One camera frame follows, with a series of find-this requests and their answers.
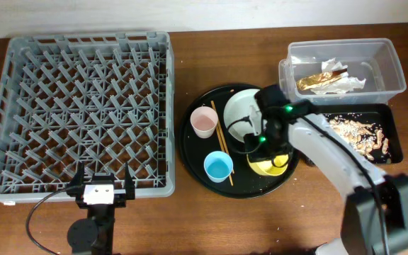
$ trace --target gold wrapper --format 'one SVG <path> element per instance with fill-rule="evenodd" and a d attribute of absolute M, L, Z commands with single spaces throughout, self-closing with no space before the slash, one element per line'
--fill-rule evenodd
<path fill-rule="evenodd" d="M 347 69 L 342 69 L 333 72 L 323 72 L 320 74 L 313 74 L 312 76 L 308 76 L 298 80 L 297 87 L 299 90 L 304 91 L 307 89 L 313 89 L 320 86 L 324 86 L 340 80 L 344 72 L 347 72 Z"/>

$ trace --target crumpled white paper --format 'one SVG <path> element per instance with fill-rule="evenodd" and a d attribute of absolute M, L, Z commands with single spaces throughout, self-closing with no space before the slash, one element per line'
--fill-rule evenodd
<path fill-rule="evenodd" d="M 321 65 L 322 72 L 332 72 L 338 71 L 341 69 L 347 68 L 346 65 L 343 65 L 340 62 L 336 62 L 336 59 L 331 59 L 326 62 L 323 62 Z M 362 89 L 365 86 L 366 79 L 360 81 L 356 77 L 349 77 L 347 72 L 344 72 L 342 78 L 333 83 L 320 86 L 317 88 L 311 89 L 312 92 L 317 95 L 324 95 L 327 93 L 336 93 L 336 94 L 345 94 L 347 92 L 353 91 L 354 89 Z"/>

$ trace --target pink cup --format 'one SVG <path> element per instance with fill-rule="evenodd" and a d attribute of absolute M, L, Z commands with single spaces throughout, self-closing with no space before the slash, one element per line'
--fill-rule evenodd
<path fill-rule="evenodd" d="M 218 114 L 210 107 L 201 106 L 191 113 L 190 122 L 197 136 L 209 138 L 217 127 Z"/>

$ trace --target rectangular black tray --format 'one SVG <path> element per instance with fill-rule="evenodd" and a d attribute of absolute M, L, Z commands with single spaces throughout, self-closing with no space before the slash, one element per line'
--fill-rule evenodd
<path fill-rule="evenodd" d="M 391 109 L 383 103 L 374 104 L 355 104 L 338 106 L 320 106 L 320 113 L 325 114 L 327 119 L 342 115 L 343 118 L 356 120 L 361 123 L 376 123 L 383 129 L 383 134 L 389 140 L 389 154 L 383 155 L 380 150 L 373 151 L 374 164 L 400 163 L 403 160 L 400 139 L 397 136 L 395 120 Z M 349 113 L 361 114 L 359 117 L 353 117 Z"/>

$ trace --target yellow bowl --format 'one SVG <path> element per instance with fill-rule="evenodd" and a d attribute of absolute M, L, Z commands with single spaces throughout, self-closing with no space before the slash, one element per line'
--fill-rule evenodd
<path fill-rule="evenodd" d="M 287 154 L 279 155 L 275 158 L 275 165 L 282 166 L 284 165 L 284 163 L 288 161 L 288 159 L 289 156 Z M 288 168 L 287 164 L 283 167 L 276 167 L 272 165 L 271 160 L 251 163 L 248 159 L 248 156 L 246 156 L 246 160 L 248 161 L 248 164 L 251 167 L 251 169 L 253 169 L 253 171 L 255 171 L 258 175 L 262 176 L 279 176 L 283 174 Z"/>

